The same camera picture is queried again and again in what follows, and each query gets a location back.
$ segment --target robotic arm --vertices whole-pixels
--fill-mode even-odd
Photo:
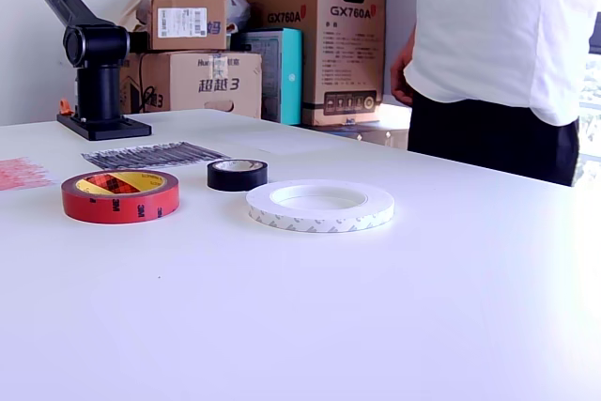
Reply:
[[[90,141],[146,136],[151,128],[123,117],[119,109],[119,68],[130,52],[132,34],[98,18],[82,0],[46,0],[65,25],[69,62],[77,69],[78,105],[58,121]]]

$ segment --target person's hand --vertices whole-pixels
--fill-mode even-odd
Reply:
[[[405,68],[413,59],[414,47],[415,31],[411,34],[405,49],[398,58],[396,58],[396,61],[391,68],[391,91],[393,92],[393,96],[408,107],[413,105],[413,89],[411,89],[405,79]]]

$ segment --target teal box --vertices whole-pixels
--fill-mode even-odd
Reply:
[[[270,28],[238,33],[232,50],[263,57],[263,108],[267,121],[289,126],[301,123],[302,32],[292,28]]]

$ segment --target red tape roll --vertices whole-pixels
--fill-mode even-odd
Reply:
[[[85,174],[67,180],[62,190],[65,213],[86,223],[143,223],[179,207],[177,178],[156,171]]]

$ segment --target adhesive tape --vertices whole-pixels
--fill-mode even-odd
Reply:
[[[86,223],[142,223],[179,207],[179,182],[156,171],[85,174],[67,180],[62,191],[65,213]]]
[[[359,183],[300,180],[272,183],[246,196],[249,216],[279,229],[343,233],[372,229],[394,216],[394,198]]]
[[[249,192],[268,182],[268,166],[253,160],[224,160],[208,166],[208,186],[220,192]]]

